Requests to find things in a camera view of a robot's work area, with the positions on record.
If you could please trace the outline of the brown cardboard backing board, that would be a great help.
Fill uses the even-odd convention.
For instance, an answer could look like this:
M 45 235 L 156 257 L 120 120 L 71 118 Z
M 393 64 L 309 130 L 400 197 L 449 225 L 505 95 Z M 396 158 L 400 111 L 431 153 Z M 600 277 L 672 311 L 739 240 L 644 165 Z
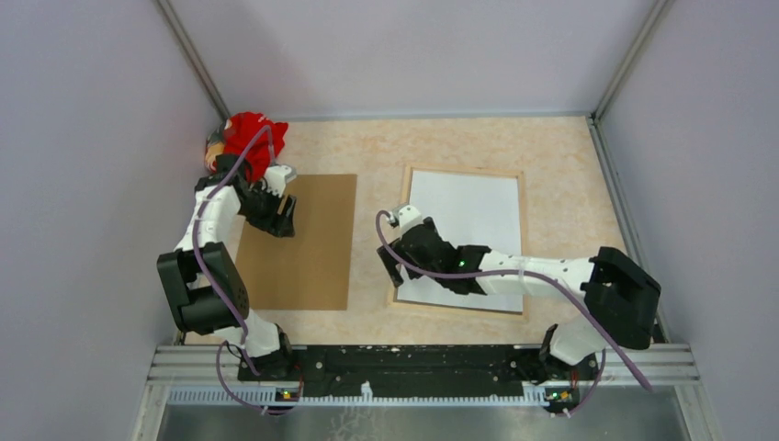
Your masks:
M 356 212 L 356 175 L 300 175 L 295 235 L 277 238 L 245 223 L 236 266 L 255 310 L 344 311 Z

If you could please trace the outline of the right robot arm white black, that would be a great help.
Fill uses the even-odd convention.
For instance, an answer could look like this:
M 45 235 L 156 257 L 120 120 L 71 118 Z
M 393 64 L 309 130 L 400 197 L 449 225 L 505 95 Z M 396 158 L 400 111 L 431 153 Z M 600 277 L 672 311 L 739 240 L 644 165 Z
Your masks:
M 405 220 L 387 211 L 377 217 L 400 232 L 392 241 L 378 237 L 377 254 L 394 287 L 427 278 L 460 297 L 566 301 L 579 314 L 550 327 L 538 354 L 541 371 L 562 379 L 585 357 L 612 349 L 650 390 L 627 351 L 650 347 L 661 285 L 621 250 L 602 246 L 593 257 L 559 259 L 506 254 L 487 245 L 453 245 L 430 217 Z

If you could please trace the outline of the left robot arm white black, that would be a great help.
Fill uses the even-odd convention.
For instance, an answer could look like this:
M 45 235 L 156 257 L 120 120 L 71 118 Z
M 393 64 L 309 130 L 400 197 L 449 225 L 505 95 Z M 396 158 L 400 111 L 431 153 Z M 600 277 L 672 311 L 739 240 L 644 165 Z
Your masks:
M 296 363 L 288 336 L 251 309 L 227 241 L 240 217 L 260 232 L 294 237 L 297 200 L 285 191 L 297 172 L 271 163 L 258 182 L 250 183 L 253 168 L 240 156 L 221 155 L 216 166 L 196 183 L 184 236 L 173 251 L 157 259 L 164 294 L 180 332 L 218 335 L 240 350 L 255 378 L 284 379 Z

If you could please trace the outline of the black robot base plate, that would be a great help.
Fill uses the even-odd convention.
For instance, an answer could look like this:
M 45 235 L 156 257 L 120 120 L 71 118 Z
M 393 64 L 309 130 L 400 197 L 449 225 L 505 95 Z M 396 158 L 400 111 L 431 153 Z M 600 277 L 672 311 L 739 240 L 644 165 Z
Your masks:
M 356 396 L 364 383 L 378 398 L 488 398 L 592 380 L 597 368 L 594 355 L 569 366 L 536 345 L 308 345 L 277 363 L 241 366 L 238 379 L 302 385 L 306 398 Z

